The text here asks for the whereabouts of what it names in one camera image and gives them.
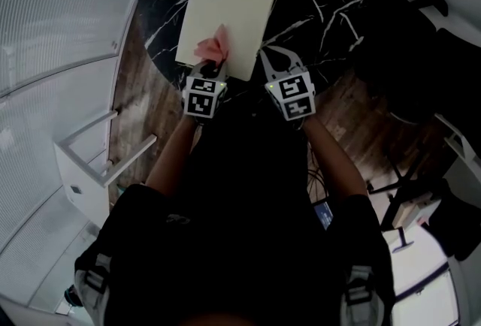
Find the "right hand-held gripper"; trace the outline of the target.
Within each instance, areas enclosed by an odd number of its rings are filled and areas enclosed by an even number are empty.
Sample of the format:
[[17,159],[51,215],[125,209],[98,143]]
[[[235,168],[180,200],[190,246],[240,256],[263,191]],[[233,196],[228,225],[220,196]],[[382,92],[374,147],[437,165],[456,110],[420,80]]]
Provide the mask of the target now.
[[265,88],[284,119],[292,121],[314,114],[315,87],[299,55],[284,47],[266,46],[259,56],[268,81]]

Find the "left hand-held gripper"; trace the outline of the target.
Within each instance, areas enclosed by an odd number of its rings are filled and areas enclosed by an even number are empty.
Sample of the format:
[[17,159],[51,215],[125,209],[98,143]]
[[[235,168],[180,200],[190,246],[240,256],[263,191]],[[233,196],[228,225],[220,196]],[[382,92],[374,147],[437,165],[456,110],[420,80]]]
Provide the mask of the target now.
[[[206,61],[201,61],[192,68],[182,91],[183,113],[202,123],[215,117],[228,89],[225,80],[203,78],[206,65]],[[216,78],[226,78],[227,68],[226,60],[222,61],[216,68]]]

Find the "pink cloth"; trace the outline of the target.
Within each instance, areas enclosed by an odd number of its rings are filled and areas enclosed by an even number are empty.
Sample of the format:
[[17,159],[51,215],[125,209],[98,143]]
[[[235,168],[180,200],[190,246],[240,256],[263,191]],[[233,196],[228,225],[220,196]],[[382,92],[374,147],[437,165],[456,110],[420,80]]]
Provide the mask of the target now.
[[197,44],[194,55],[214,62],[219,67],[228,58],[229,49],[227,28],[221,24],[212,38],[207,38]]

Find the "cream rectangular board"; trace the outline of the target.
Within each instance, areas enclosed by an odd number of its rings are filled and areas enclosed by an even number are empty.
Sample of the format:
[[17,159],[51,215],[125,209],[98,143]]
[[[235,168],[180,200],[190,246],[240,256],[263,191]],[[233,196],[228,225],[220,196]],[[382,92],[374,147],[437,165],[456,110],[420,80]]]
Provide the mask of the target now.
[[188,0],[175,60],[196,65],[198,43],[225,26],[228,40],[227,74],[248,81],[268,24],[274,0]]

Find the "person's left forearm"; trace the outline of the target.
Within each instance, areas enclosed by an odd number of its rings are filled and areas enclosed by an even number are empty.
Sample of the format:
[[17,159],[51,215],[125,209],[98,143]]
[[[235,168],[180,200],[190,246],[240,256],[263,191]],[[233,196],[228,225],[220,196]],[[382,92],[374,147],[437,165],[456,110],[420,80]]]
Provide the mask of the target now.
[[183,116],[165,144],[145,185],[165,197],[175,195],[194,141],[196,121]]

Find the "person's right forearm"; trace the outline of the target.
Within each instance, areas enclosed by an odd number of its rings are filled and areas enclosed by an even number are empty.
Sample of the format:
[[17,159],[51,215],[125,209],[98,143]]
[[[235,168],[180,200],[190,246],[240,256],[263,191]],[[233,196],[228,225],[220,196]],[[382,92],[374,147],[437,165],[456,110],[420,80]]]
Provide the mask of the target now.
[[330,196],[343,201],[361,195],[368,196],[365,182],[350,157],[322,124],[311,115],[302,125],[323,175]]

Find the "black office chair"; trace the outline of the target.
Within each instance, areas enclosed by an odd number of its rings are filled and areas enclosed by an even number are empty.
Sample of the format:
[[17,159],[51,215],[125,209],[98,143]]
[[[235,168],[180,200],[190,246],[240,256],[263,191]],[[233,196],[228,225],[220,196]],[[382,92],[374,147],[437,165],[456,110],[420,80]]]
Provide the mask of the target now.
[[356,76],[386,97],[392,115],[412,124],[481,91],[481,47],[436,28],[422,12],[429,7],[449,15],[446,0],[368,0],[355,51]]

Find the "person's black clothing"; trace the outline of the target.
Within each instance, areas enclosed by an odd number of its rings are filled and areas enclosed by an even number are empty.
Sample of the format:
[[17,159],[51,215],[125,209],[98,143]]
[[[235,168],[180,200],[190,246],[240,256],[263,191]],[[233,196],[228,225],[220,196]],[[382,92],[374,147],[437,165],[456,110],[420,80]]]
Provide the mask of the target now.
[[129,186],[74,264],[93,324],[392,326],[377,215],[368,196],[330,196],[303,123],[224,107],[197,123],[174,196]]

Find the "small blue device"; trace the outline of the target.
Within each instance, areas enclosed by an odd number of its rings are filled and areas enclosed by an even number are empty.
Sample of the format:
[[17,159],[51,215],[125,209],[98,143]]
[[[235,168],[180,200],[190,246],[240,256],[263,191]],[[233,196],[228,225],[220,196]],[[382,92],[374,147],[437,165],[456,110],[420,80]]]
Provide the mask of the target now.
[[323,228],[327,230],[333,219],[333,213],[330,206],[328,205],[327,200],[316,202],[313,205],[313,208]]

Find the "white window blinds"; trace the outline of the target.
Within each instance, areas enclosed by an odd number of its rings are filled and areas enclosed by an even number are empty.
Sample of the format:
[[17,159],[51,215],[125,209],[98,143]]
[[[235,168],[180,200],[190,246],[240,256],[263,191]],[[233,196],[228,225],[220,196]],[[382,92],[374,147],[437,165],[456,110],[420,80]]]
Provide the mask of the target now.
[[88,242],[54,144],[112,107],[137,0],[0,0],[0,297],[55,312]]

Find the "black metal legs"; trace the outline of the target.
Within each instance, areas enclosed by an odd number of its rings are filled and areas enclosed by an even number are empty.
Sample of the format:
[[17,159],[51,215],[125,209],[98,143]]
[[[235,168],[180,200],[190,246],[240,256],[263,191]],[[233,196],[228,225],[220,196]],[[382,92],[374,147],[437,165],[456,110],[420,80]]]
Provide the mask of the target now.
[[428,191],[428,181],[423,177],[413,179],[418,166],[420,166],[425,157],[424,150],[421,149],[419,151],[405,175],[401,174],[397,164],[394,162],[393,158],[391,157],[391,153],[388,150],[384,152],[384,156],[392,166],[392,170],[395,172],[398,180],[393,184],[378,189],[375,189],[372,186],[370,180],[366,180],[365,182],[369,195],[376,195],[383,192],[388,194],[389,206],[381,221],[380,227],[382,231],[390,231],[397,228],[396,225],[393,225],[393,222],[395,221],[395,217],[398,214],[401,205],[424,195]]

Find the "white box with pink patch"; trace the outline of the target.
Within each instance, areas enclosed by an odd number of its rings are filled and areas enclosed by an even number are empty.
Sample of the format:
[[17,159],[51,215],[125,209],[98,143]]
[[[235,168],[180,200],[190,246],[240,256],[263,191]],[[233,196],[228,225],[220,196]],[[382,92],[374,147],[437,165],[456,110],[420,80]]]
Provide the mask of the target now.
[[441,198],[432,192],[402,203],[392,221],[393,228],[402,227],[405,231],[413,225],[428,223],[429,218],[438,208]]

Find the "white table frame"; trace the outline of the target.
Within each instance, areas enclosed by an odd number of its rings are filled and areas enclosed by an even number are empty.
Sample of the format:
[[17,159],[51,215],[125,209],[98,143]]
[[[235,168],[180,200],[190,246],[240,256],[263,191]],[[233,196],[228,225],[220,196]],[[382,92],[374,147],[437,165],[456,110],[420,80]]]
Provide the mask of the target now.
[[118,112],[112,110],[54,143],[57,165],[68,200],[89,221],[99,227],[104,224],[110,213],[109,185],[157,141],[157,136],[151,134],[134,146],[117,164],[108,161],[101,171],[96,171],[71,148],[71,145],[89,130],[109,123],[117,118],[117,115]]

